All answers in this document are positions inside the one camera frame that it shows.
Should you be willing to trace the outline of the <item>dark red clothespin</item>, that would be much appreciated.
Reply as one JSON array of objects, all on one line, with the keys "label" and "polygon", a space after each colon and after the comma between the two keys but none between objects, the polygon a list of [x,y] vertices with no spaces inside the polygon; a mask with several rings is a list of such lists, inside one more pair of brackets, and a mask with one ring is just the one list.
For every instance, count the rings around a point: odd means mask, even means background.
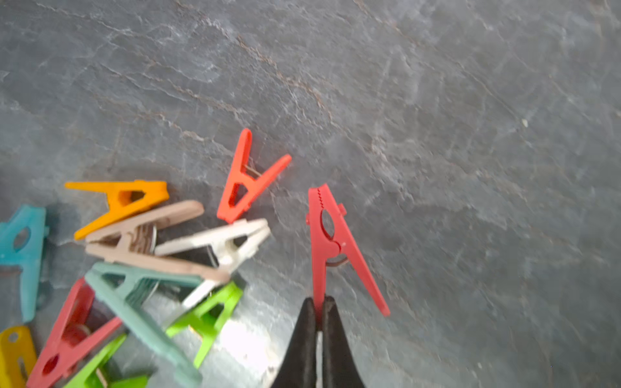
[{"label": "dark red clothespin", "polygon": [[321,323],[326,298],[327,267],[330,265],[328,260],[338,255],[345,255],[352,264],[380,312],[385,316],[390,315],[389,306],[344,219],[344,205],[336,202],[326,184],[309,189],[308,200],[306,223],[310,227],[312,245],[313,300],[317,323]]}]

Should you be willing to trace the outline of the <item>lime green clothespin bottom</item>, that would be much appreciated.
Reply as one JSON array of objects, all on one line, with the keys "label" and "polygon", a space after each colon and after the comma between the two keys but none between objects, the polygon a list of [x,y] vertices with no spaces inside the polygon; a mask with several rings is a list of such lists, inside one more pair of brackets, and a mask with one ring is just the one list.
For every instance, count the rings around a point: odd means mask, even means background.
[{"label": "lime green clothespin bottom", "polygon": [[147,387],[149,376],[140,375],[132,378],[113,380],[108,372],[108,362],[114,353],[124,344],[127,334],[122,334],[105,345],[92,359],[66,383],[65,388],[142,388]]}]

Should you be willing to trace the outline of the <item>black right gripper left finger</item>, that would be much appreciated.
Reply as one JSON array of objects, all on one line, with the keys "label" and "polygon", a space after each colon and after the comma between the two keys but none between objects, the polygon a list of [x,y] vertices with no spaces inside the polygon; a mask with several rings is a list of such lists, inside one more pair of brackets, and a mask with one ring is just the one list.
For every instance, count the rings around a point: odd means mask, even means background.
[{"label": "black right gripper left finger", "polygon": [[286,355],[271,388],[316,387],[316,324],[315,305],[308,297],[302,303]]}]

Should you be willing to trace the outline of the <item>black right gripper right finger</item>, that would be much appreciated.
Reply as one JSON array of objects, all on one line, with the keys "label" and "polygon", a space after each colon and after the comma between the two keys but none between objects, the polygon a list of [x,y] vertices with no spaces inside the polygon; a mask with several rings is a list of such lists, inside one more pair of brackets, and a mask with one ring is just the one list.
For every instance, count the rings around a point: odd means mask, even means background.
[{"label": "black right gripper right finger", "polygon": [[323,333],[323,387],[365,388],[354,362],[336,300],[327,296],[323,302],[321,327]]}]

